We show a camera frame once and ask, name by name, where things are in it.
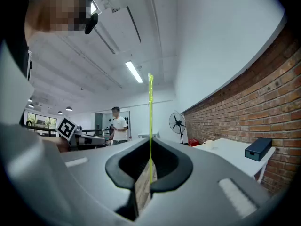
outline man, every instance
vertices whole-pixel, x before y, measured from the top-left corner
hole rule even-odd
[[[110,140],[113,140],[113,145],[127,142],[127,122],[119,113],[119,107],[112,109],[112,115],[115,119],[113,120],[113,126],[111,126],[114,131],[110,136]]]
[[[5,18],[4,41],[20,71],[27,78],[28,49],[37,32],[85,30],[90,33],[91,3],[93,0],[14,0],[18,1],[17,13],[8,9]],[[20,124],[24,126],[24,116]],[[61,152],[69,145],[62,138],[45,138],[56,143]]]

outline white t-shirt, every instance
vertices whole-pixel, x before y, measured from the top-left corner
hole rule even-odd
[[[127,122],[123,117],[118,117],[117,119],[113,120],[113,126],[117,129],[123,129],[124,127],[127,127]],[[114,141],[124,141],[127,140],[127,131],[114,131]]]

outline window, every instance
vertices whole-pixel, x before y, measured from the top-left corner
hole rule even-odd
[[[32,113],[27,114],[27,120],[32,122],[32,126],[56,129],[56,118],[36,115]],[[34,132],[39,133],[41,136],[48,136],[48,132],[44,130],[34,130]]]

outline ceiling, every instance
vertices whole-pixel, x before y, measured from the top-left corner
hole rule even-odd
[[[69,34],[39,33],[30,45],[34,103],[56,114],[67,106],[114,89],[170,84],[176,73],[176,0],[101,0],[100,8],[129,7],[141,43],[113,54],[95,30]],[[100,24],[96,29],[102,34]],[[125,66],[132,61],[143,84]]]

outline fluorescent light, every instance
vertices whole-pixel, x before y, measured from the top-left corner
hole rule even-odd
[[[93,3],[91,3],[91,14],[94,13],[96,11],[96,7],[94,6]]]
[[[130,70],[130,72],[133,74],[133,76],[136,78],[139,84],[143,83],[140,75],[138,74],[137,70],[133,66],[133,63],[131,61],[126,62],[126,66]]]

